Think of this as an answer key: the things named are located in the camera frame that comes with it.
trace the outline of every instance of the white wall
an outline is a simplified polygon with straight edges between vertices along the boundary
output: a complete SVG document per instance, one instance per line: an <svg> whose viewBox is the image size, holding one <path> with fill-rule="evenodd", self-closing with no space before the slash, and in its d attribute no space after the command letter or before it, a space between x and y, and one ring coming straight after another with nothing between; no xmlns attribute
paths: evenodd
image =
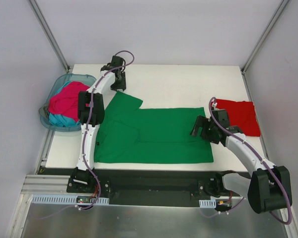
<svg viewBox="0 0 298 238"><path fill-rule="evenodd" d="M28 2L0 1L0 238L46 132L38 109L64 73Z"/></svg>
<svg viewBox="0 0 298 238"><path fill-rule="evenodd" d="M70 65L245 64L281 0L37 0Z"/></svg>
<svg viewBox="0 0 298 238"><path fill-rule="evenodd" d="M290 170L298 219L298 0L289 3L246 79L269 158Z"/></svg>

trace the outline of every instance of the metal floor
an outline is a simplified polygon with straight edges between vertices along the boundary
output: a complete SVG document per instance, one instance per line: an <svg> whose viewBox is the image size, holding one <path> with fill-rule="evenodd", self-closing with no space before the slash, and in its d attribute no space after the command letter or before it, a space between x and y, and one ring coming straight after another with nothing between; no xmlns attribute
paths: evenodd
<svg viewBox="0 0 298 238"><path fill-rule="evenodd" d="M65 205L31 204L43 217ZM269 214L258 215L245 200L229 215L205 218L214 209L94 206L88 211L69 208L45 220L28 215L23 238L286 238L285 227Z"/></svg>

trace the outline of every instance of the white table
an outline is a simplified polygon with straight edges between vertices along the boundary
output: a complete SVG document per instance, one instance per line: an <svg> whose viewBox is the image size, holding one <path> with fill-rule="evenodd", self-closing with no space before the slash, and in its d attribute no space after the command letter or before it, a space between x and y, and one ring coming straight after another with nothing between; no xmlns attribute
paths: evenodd
<svg viewBox="0 0 298 238"><path fill-rule="evenodd" d="M73 73L90 74L98 78L103 64L75 64ZM125 93L143 100L145 108L204 107L209 117L211 97L233 101L248 101L238 66L200 65L131 65L126 68ZM108 105L115 95L104 96ZM263 155L259 137L247 137ZM75 168L79 155L80 131L55 132L46 163L47 168ZM95 163L98 169L174 170L174 171L247 171L239 159L221 144L211 144L213 163L199 164L131 164Z"/></svg>

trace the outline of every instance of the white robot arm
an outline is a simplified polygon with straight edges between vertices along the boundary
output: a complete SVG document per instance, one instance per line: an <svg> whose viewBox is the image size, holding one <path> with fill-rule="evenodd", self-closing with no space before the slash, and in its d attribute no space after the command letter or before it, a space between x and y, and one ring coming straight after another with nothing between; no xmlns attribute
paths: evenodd
<svg viewBox="0 0 298 238"><path fill-rule="evenodd" d="M105 75L107 70L103 70L100 72L99 79L102 79L102 81L97 85L97 88L95 89L95 86L98 81L96 81L88 90L88 93L91 93L94 90L94 94L101 94L105 95L110 91L110 86L113 85L116 81L116 75L113 72L109 72L108 74ZM79 153L79 158L77 162L77 167L79 170L87 170L87 167L84 163L83 160L83 153L82 153L82 148L84 146L84 155L86 162L90 169L94 168L94 149L95 149L95 143L96 143L96 136L97 132L99 129L100 124L97 124L95 126L92 126L91 124L81 124L81 144L80 144L80 153ZM87 131L87 136L86 140L84 141L84 134Z"/></svg>
<svg viewBox="0 0 298 238"><path fill-rule="evenodd" d="M101 68L98 80L87 90L81 91L78 95L78 118L81 122L81 144L80 153L76 168L73 170L71 179L79 184L86 184L94 188L95 174L94 149L96 137L100 124L105 117L103 95L110 90L125 90L126 77L124 67L130 65L133 60L126 64L126 61L114 55L107 65Z"/></svg>
<svg viewBox="0 0 298 238"><path fill-rule="evenodd" d="M205 186L204 192L219 197L222 191L234 191L248 197L249 204L256 213L282 208L288 208L290 212L292 192L289 171L284 166L276 166L261 157L240 128L230 125L226 110L211 108L211 103L212 100L209 106L211 117L208 119L198 116L191 135L197 136L201 127L202 139L215 144L221 143L232 151L246 167L251 179L234 171L220 172Z"/></svg>

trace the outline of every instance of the red towel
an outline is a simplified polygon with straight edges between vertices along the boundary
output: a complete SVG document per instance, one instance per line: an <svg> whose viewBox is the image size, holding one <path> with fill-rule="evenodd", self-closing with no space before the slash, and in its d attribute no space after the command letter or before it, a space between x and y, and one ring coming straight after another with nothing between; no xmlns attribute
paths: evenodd
<svg viewBox="0 0 298 238"><path fill-rule="evenodd" d="M49 112L73 118L77 122L78 93L80 91L86 91L88 88L88 86L81 82L68 84L50 99Z"/></svg>
<svg viewBox="0 0 298 238"><path fill-rule="evenodd" d="M217 103L218 109L227 111L230 125L237 125L245 135L260 136L255 108L252 102L234 102L217 99Z"/></svg>

